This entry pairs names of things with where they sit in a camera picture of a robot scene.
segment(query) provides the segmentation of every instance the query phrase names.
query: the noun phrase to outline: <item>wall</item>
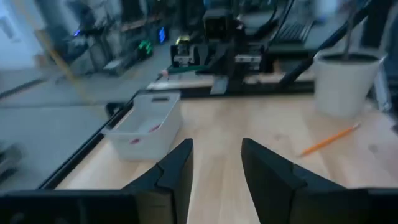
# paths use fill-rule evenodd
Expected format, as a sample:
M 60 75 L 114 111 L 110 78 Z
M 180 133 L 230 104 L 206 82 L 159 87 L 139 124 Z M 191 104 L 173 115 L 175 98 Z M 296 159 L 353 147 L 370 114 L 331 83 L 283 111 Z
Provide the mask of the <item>wall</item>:
M 32 18 L 39 27 L 44 26 L 41 15 L 31 0 L 15 1 L 21 1 L 26 10 L 32 13 Z M 34 35 L 33 28 L 28 25 L 27 19 L 17 10 L 17 5 L 12 0 L 0 0 L 0 15 L 6 18 L 15 34 L 15 38 L 10 39 L 0 30 L 0 52 L 2 52 L 0 54 L 0 70 L 20 70 L 34 67 L 34 55 L 41 54 L 43 49 Z
M 65 23 L 60 3 L 56 0 L 35 0 L 43 19 L 49 26 L 57 26 Z

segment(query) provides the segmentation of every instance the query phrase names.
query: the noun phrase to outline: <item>electronic equipment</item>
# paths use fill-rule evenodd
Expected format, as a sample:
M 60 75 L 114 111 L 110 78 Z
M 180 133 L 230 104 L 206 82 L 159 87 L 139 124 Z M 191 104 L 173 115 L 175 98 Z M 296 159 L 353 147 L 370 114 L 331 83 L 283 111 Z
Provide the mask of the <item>electronic equipment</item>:
M 157 43 L 158 44 L 164 44 L 166 43 L 170 37 L 169 37 L 169 28 L 167 26 L 163 26 L 157 29 Z
M 278 44 L 304 44 L 311 31 L 313 21 L 288 22 L 285 23 L 278 36 L 275 37 L 275 43 Z
M 0 196 L 0 223 L 185 224 L 193 142 L 184 140 L 121 190 L 25 190 Z
M 82 3 L 73 3 L 72 5 L 68 3 L 71 9 L 76 8 L 76 6 L 79 6 L 80 4 Z M 123 71 L 129 68 L 129 66 L 135 61 L 136 55 L 131 54 L 130 52 L 128 54 L 123 54 L 123 56 L 116 56 L 113 54 L 107 37 L 111 33 L 115 20 L 111 17 L 109 10 L 106 8 L 106 4 L 106 1 L 101 3 L 101 7 L 104 7 L 106 13 L 105 20 L 101 25 L 95 25 L 95 20 L 94 22 L 91 21 L 93 10 L 86 4 L 83 4 L 84 7 L 82 7 L 82 10 L 80 11 L 75 9 L 74 11 L 77 19 L 89 18 L 89 22 L 85 20 L 80 21 L 79 28 L 73 36 L 85 37 L 87 44 L 90 46 L 88 51 L 95 69 L 94 72 L 104 72 L 112 76 L 119 76 L 122 75 Z
M 175 44 L 189 44 L 191 41 L 191 38 L 189 35 L 181 35 L 177 38 L 175 41 Z
M 278 25 L 278 18 L 275 19 L 275 16 L 278 11 L 278 4 L 281 4 L 282 1 L 285 0 L 269 0 L 269 1 L 244 1 L 241 5 L 241 12 L 243 15 L 247 15 L 250 11 L 258 11 L 260 8 L 265 10 L 271 10 L 272 14 L 268 21 L 261 25 L 258 30 L 253 35 L 248 35 L 246 38 L 248 40 L 261 40 L 269 33 L 271 33 L 275 27 Z
M 203 16 L 206 41 L 228 42 L 233 34 L 232 12 L 227 9 L 209 9 Z
M 179 8 L 180 31 L 191 34 L 203 27 L 203 15 L 206 8 L 203 0 L 177 0 Z
M 193 44 L 171 45 L 170 58 L 173 68 L 200 65 L 198 47 Z
M 66 6 L 76 17 L 77 21 L 80 21 L 80 26 L 83 28 L 93 27 L 96 19 L 95 14 L 87 4 L 81 0 L 69 0 L 66 1 Z
M 398 189 L 345 189 L 252 139 L 241 153 L 260 223 L 398 222 Z
M 153 47 L 150 40 L 142 40 L 139 42 L 137 46 L 137 59 L 138 60 L 145 60 L 153 55 Z
M 236 46 L 235 67 L 237 72 L 260 72 L 262 65 L 262 53 L 265 46 L 261 43 L 244 44 Z

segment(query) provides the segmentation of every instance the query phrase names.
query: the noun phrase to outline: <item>blue light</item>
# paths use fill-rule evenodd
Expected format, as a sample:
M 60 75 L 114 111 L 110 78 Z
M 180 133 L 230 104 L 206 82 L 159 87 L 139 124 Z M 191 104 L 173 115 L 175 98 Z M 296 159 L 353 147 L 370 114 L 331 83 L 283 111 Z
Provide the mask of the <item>blue light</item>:
M 80 30 L 76 30 L 76 32 L 73 36 L 76 37 L 77 35 L 79 35 L 79 33 L 80 33 Z
M 164 27 L 162 27 L 159 31 L 159 42 L 163 43 L 166 40 L 166 33 Z

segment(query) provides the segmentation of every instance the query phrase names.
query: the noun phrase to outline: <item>white flower pot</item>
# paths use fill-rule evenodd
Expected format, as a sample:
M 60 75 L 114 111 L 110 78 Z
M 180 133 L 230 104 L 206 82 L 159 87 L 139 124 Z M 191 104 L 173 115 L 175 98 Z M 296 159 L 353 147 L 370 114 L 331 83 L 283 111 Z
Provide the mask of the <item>white flower pot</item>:
M 314 0 L 312 2 L 312 7 L 316 19 L 326 19 L 336 12 L 338 0 Z
M 328 115 L 352 118 L 363 110 L 384 57 L 377 50 L 359 49 L 350 54 L 367 57 L 367 61 L 330 60 L 339 54 L 342 51 L 326 49 L 314 57 L 315 106 Z

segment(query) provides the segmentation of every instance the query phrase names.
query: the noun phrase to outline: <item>black cable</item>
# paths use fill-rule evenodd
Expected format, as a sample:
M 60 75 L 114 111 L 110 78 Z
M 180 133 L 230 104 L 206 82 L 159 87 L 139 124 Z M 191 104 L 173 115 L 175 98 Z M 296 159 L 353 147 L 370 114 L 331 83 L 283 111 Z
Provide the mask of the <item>black cable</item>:
M 251 14 L 251 13 L 256 13 L 256 12 L 264 12 L 264 11 L 268 11 L 268 9 L 261 9 L 261 7 L 260 7 L 260 5 L 262 4 L 262 3 L 264 3 L 265 1 L 268 1 L 268 0 L 262 0 L 261 1 L 261 3 L 259 3 L 257 6 L 257 8 L 256 9 L 252 9 L 251 11 L 246 11 L 246 9 L 245 9 L 245 2 L 243 2 L 241 5 L 240 5 L 240 8 L 239 8 L 239 14 L 240 13 L 242 13 L 242 14 L 245 14 L 245 15 L 248 15 L 248 14 Z M 271 4 L 271 6 L 273 6 L 274 7 L 274 10 L 275 10 L 275 7 L 277 6 L 277 2 L 278 2 L 279 0 L 272 0 L 272 2 L 273 2 L 273 4 Z
M 263 38 L 265 35 L 267 35 L 267 33 L 272 29 L 272 23 L 274 22 L 274 18 L 276 16 L 276 13 L 278 11 L 278 0 L 274 1 L 274 11 L 272 12 L 271 17 L 268 19 L 268 21 L 261 25 L 257 32 L 255 34 L 253 34 L 252 39 L 261 39 Z
M 264 51 L 264 55 L 263 56 L 266 56 L 266 54 L 269 51 L 269 47 L 274 43 L 276 37 L 279 35 L 280 31 L 282 30 L 282 27 L 283 27 L 283 25 L 286 22 L 287 16 L 289 15 L 290 10 L 292 9 L 293 3 L 294 3 L 294 0 L 290 0 L 290 5 L 289 6 L 288 6 L 289 2 L 286 3 L 285 10 L 284 10 L 284 15 L 282 16 L 282 20 L 280 21 L 278 29 L 276 30 L 274 36 L 268 42 L 267 48 Z

